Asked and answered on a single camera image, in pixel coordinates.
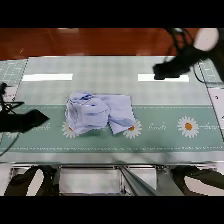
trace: table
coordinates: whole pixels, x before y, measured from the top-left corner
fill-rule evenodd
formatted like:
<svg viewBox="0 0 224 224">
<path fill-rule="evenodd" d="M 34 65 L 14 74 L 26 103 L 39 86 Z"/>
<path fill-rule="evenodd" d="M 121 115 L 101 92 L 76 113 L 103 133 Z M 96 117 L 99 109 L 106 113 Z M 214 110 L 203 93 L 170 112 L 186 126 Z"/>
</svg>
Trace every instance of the table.
<svg viewBox="0 0 224 224">
<path fill-rule="evenodd" d="M 60 56 L 2 62 L 3 67 L 7 64 L 8 70 L 11 69 L 9 63 L 21 63 L 25 67 L 24 72 L 21 71 L 17 79 L 14 78 L 16 81 L 13 79 L 20 84 L 16 100 L 25 102 L 15 111 L 25 113 L 38 109 L 50 120 L 21 134 L 11 150 L 0 157 L 0 161 L 62 164 L 223 161 L 223 137 L 208 85 L 198 82 L 192 70 L 186 74 L 189 82 L 138 81 L 138 74 L 152 74 L 152 66 L 161 63 L 163 58 Z M 200 79 L 212 75 L 217 78 L 209 60 L 200 63 L 203 65 L 203 76 L 199 67 L 195 67 Z M 8 73 L 4 70 L 4 73 L 0 73 L 0 79 L 12 77 Z M 73 76 L 72 80 L 21 81 L 22 77 L 35 74 Z M 75 91 L 130 95 L 137 121 L 135 128 L 141 134 L 130 139 L 125 133 L 113 135 L 110 128 L 106 127 L 75 136 L 68 129 L 64 116 L 66 101 Z M 182 134 L 183 131 L 178 130 L 181 127 L 192 130 L 191 136 Z M 5 133 L 0 150 L 4 150 L 14 137 Z"/>
</svg>

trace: red-brown surface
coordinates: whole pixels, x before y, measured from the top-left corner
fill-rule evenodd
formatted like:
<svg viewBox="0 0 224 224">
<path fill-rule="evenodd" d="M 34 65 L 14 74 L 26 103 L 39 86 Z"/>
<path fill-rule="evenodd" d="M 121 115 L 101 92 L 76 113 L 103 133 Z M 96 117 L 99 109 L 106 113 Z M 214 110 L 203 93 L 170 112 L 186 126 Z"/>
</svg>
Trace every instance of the red-brown surface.
<svg viewBox="0 0 224 224">
<path fill-rule="evenodd" d="M 198 28 L 187 28 L 193 37 Z M 56 55 L 165 55 L 162 28 L 0 28 L 0 60 Z"/>
</svg>

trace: wooden floor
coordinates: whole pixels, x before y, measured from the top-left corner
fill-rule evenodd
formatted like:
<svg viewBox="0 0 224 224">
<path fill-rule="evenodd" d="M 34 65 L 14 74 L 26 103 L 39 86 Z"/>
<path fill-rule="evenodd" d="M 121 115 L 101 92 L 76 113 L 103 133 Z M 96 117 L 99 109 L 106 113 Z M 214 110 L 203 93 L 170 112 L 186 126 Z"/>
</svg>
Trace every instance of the wooden floor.
<svg viewBox="0 0 224 224">
<path fill-rule="evenodd" d="M 198 28 L 187 28 L 193 37 Z M 162 28 L 0 28 L 0 60 L 58 55 L 165 55 Z"/>
</svg>

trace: daisy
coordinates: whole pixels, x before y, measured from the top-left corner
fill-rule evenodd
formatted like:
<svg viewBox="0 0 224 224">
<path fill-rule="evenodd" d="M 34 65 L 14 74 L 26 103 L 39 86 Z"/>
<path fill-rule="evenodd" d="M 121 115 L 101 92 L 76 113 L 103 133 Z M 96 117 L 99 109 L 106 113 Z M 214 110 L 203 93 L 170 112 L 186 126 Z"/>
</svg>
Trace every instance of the daisy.
<svg viewBox="0 0 224 224">
<path fill-rule="evenodd" d="M 185 137 L 194 138 L 194 136 L 197 136 L 197 134 L 199 133 L 199 127 L 194 118 L 186 116 L 182 117 L 181 119 L 179 119 L 177 127 L 179 131 L 182 131 L 182 135 L 184 135 Z"/>
<path fill-rule="evenodd" d="M 139 136 L 141 134 L 142 125 L 138 119 L 136 119 L 136 122 L 133 126 L 128 128 L 123 135 L 126 135 L 126 138 L 135 138 L 136 136 Z"/>
<path fill-rule="evenodd" d="M 19 132 L 6 132 L 8 138 L 16 138 Z"/>
<path fill-rule="evenodd" d="M 77 134 L 75 134 L 75 132 L 68 126 L 67 122 L 63 122 L 62 125 L 62 131 L 64 132 L 63 135 L 66 136 L 66 138 L 75 138 L 76 136 L 78 136 Z"/>
</svg>

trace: folded garment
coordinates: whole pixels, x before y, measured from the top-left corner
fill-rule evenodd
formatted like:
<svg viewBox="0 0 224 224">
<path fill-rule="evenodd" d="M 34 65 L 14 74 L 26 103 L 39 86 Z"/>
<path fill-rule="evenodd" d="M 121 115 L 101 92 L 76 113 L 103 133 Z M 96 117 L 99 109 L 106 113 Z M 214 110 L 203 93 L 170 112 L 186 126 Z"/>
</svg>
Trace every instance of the folded garment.
<svg viewBox="0 0 224 224">
<path fill-rule="evenodd" d="M 108 121 L 113 134 L 117 134 L 135 123 L 130 96 L 76 92 L 66 106 L 65 116 L 76 134 L 102 129 Z"/>
<path fill-rule="evenodd" d="M 113 134 L 127 130 L 135 124 L 130 96 L 109 94 L 97 94 L 94 96 L 101 99 L 109 107 L 108 121 Z"/>
<path fill-rule="evenodd" d="M 107 125 L 109 107 L 87 92 L 77 92 L 67 102 L 65 116 L 69 127 L 77 134 L 102 129 Z"/>
</svg>

